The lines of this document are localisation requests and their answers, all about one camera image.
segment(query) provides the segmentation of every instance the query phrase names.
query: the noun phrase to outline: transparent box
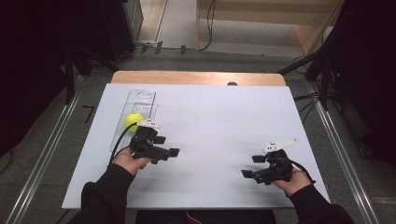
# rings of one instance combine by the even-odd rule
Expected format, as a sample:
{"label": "transparent box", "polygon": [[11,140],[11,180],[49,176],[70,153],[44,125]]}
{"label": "transparent box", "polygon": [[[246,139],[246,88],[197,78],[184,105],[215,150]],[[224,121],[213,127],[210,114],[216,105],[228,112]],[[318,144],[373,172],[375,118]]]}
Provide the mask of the transparent box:
{"label": "transparent box", "polygon": [[[126,100],[125,106],[120,115],[119,124],[117,126],[117,130],[114,134],[113,141],[110,147],[110,151],[114,150],[114,146],[117,144],[122,132],[127,128],[125,126],[125,117],[130,113],[139,113],[143,116],[144,119],[154,119],[155,114],[157,113],[157,104],[155,102],[155,91],[141,91],[141,90],[132,90],[128,94],[128,98]],[[131,138],[134,136],[134,133],[128,131],[121,139],[117,150],[129,146],[131,142]]]}

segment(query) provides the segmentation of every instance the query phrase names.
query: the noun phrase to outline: floor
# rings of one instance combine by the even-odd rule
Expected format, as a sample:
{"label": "floor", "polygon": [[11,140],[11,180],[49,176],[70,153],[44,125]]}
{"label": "floor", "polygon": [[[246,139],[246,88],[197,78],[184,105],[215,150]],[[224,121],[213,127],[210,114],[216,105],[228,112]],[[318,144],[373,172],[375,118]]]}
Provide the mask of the floor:
{"label": "floor", "polygon": [[[199,35],[196,34],[194,17],[181,20],[177,16],[191,15],[195,11],[194,1],[177,0],[141,0],[143,11],[149,15],[155,14],[153,19],[158,24],[147,30],[142,29],[139,41],[142,43],[156,43],[162,41],[163,47],[179,49],[203,47],[206,44],[208,32],[206,21],[200,21]],[[159,7],[149,8],[150,4],[159,3]],[[292,63],[293,59],[303,55],[299,42],[289,25],[262,24],[246,22],[214,21],[212,45],[203,52],[188,52],[180,55],[178,51],[162,50],[156,54],[153,50],[146,53],[137,52],[119,64],[122,69],[130,70],[195,70],[195,71],[224,71],[224,72],[276,72]],[[5,223],[12,208],[21,195],[23,186],[28,181],[40,155],[46,151],[48,140],[58,118],[66,117],[67,125],[62,127],[61,136],[57,139],[50,160],[44,167],[46,172],[40,176],[39,185],[31,188],[33,198],[24,202],[22,216],[17,223],[55,223],[63,214],[61,204],[68,181],[73,174],[79,153],[88,133],[92,117],[90,108],[98,105],[105,85],[110,82],[112,73],[106,68],[95,68],[91,77],[77,78],[77,98],[74,107],[65,107],[65,92],[61,92],[53,100],[49,108],[43,113],[25,139],[12,150],[12,163],[0,174],[0,222]],[[310,92],[311,85],[297,72],[285,76],[287,85],[293,95]],[[302,108],[308,101],[296,103]],[[347,121],[333,106],[329,107],[332,122],[340,136],[346,154],[357,173],[364,192],[367,194],[378,223],[392,223],[396,218],[396,169],[379,160],[363,159],[359,153],[359,144],[351,133]],[[304,123],[305,131],[314,150],[319,170],[325,183],[332,203],[339,203],[352,215],[356,223],[370,223],[361,214],[354,197],[353,188],[348,182],[345,171],[340,165],[339,158],[334,152],[329,133],[324,128],[319,110],[313,108]],[[0,158],[0,169],[4,167],[10,154]],[[76,211],[69,212],[63,223],[72,217]],[[297,217],[292,210],[275,210],[278,223],[296,223]],[[134,222],[135,210],[128,209],[126,220]]]}

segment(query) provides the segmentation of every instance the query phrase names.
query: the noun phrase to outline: gray floor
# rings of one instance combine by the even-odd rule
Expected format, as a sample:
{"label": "gray floor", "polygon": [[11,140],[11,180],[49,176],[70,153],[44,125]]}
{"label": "gray floor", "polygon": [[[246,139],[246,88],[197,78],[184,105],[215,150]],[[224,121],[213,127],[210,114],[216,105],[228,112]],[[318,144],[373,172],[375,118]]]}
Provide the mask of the gray floor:
{"label": "gray floor", "polygon": [[[154,54],[136,53],[120,64],[122,69],[128,70],[188,70],[188,71],[223,71],[223,72],[268,72],[272,73],[291,63],[291,58],[262,57],[261,55],[244,55],[215,52],[188,52],[180,55],[177,51],[162,50]],[[72,113],[58,146],[50,160],[47,171],[40,182],[34,198],[24,215],[22,223],[55,223],[64,212],[61,204],[85,137],[90,129],[92,119],[87,123],[89,110],[84,105],[97,106],[105,85],[111,80],[112,73],[106,68],[97,68],[91,77],[85,77],[81,94]],[[301,76],[290,74],[286,76],[287,85],[293,95],[308,93],[307,83]],[[32,172],[40,151],[50,137],[57,119],[64,109],[65,94],[62,92],[43,113],[35,126],[24,140],[13,149],[14,157],[11,166],[1,174],[0,180],[0,222],[4,223],[14,205],[21,186]],[[298,108],[308,102],[299,102]],[[345,141],[346,148],[359,171],[361,181],[367,189],[370,198],[375,199],[374,207],[382,223],[391,223],[395,215],[395,169],[382,161],[367,161],[361,158],[357,150],[356,141],[351,135],[342,115],[333,111],[334,122],[339,127],[340,134]],[[344,177],[343,171],[333,152],[329,137],[318,116],[313,109],[305,123],[314,155],[317,159],[323,180],[328,186],[329,195],[333,203],[345,207],[357,223],[363,223],[360,210]],[[8,155],[0,159],[1,165],[7,162]],[[127,223],[133,223],[134,210],[129,209]],[[296,223],[297,217],[293,210],[275,210],[278,223]],[[66,221],[76,211],[70,212]]]}

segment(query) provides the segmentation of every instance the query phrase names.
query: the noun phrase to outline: white table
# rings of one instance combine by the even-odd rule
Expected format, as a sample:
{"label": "white table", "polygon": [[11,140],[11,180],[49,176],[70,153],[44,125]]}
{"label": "white table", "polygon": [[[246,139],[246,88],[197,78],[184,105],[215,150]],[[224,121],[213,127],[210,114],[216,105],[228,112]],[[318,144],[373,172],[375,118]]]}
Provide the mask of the white table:
{"label": "white table", "polygon": [[277,208],[292,207],[277,187],[245,179],[241,170],[259,170],[253,163],[269,141],[297,138],[286,148],[302,164],[329,200],[304,127],[288,87],[108,84],[81,151],[63,208],[80,208],[88,181],[106,170],[110,147],[130,90],[157,92],[156,121],[163,147],[179,147],[177,158],[149,164],[139,171],[128,194],[128,207]]}

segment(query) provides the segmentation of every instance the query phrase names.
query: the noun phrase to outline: sleeve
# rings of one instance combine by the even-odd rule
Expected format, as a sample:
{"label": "sleeve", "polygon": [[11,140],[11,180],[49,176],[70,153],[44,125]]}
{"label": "sleeve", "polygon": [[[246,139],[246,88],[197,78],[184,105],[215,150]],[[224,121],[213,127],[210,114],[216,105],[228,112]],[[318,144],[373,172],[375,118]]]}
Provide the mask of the sleeve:
{"label": "sleeve", "polygon": [[290,197],[299,223],[354,223],[347,211],[337,204],[328,203],[313,185],[298,190]]}
{"label": "sleeve", "polygon": [[134,176],[110,164],[96,183],[85,184],[81,210],[69,223],[124,223],[126,197]]}

